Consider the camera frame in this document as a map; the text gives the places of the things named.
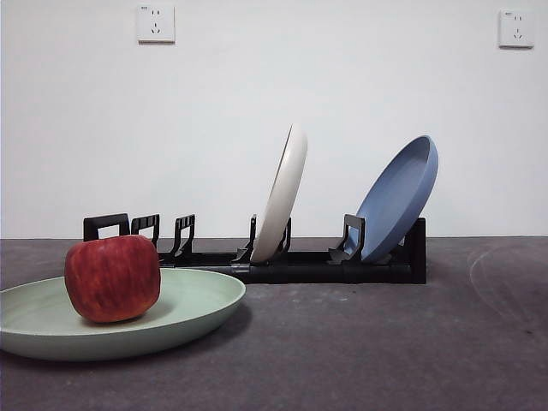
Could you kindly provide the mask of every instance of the concrete floor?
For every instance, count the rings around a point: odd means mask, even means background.
[[[2,289],[61,276],[73,243],[2,241]],[[427,285],[248,285],[221,328],[139,358],[2,352],[1,409],[548,409],[548,238],[430,238],[427,264]]]

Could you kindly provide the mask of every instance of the red apple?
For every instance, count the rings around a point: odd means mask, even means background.
[[[142,235],[80,242],[67,253],[65,285],[74,309],[86,319],[137,317],[160,294],[158,253]]]

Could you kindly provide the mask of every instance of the black dish rack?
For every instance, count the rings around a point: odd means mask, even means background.
[[[244,283],[426,283],[426,220],[418,218],[405,235],[382,260],[374,264],[361,261],[366,221],[350,214],[344,216],[342,239],[337,247],[324,251],[290,251],[291,218],[275,255],[263,264],[250,261],[256,234],[257,217],[250,222],[249,241],[233,253],[197,253],[193,251],[196,216],[191,214],[175,221],[175,240],[168,252],[159,252],[162,267],[192,268],[216,271],[236,277]],[[128,214],[84,218],[84,241],[97,240],[98,230],[119,226],[120,235],[139,234],[153,227],[152,243],[158,248],[159,214],[134,218]],[[358,246],[353,253],[344,251],[350,228],[358,232]],[[182,239],[188,229],[188,238]]]

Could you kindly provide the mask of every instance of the electrical outlet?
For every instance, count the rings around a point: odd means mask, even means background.
[[[175,6],[141,4],[137,8],[137,39],[140,43],[175,43]]]
[[[533,13],[522,10],[501,10],[498,17],[498,46],[503,48],[533,48]]]

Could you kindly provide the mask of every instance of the green plate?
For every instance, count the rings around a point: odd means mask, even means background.
[[[137,319],[107,325],[82,318],[63,277],[6,289],[1,348],[43,360],[112,360],[153,353],[216,329],[237,308],[246,286],[211,271],[162,269],[160,296]]]

